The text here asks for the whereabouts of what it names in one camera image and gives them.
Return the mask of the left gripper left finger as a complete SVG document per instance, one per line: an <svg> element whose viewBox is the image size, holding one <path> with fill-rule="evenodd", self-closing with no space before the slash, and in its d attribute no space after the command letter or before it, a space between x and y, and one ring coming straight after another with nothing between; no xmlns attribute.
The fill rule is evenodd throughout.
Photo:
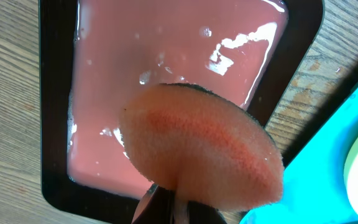
<svg viewBox="0 0 358 224"><path fill-rule="evenodd" d="M157 184L146 191L139 201L132 224L172 224L174 192Z"/></svg>

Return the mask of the pink sponge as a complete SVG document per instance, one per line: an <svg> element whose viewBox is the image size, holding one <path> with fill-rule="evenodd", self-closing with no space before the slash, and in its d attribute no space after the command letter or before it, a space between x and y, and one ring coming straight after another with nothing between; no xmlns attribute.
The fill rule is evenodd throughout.
<svg viewBox="0 0 358 224"><path fill-rule="evenodd" d="M125 152L147 179L219 210L250 210L283 196L281 152L234 103L198 85L158 84L119 113Z"/></svg>

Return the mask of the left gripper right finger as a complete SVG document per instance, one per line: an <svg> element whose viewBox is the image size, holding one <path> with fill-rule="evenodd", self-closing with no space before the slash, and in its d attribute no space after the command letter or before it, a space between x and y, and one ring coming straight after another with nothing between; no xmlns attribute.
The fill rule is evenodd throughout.
<svg viewBox="0 0 358 224"><path fill-rule="evenodd" d="M224 217L213 207L188 202L189 224L227 224Z"/></svg>

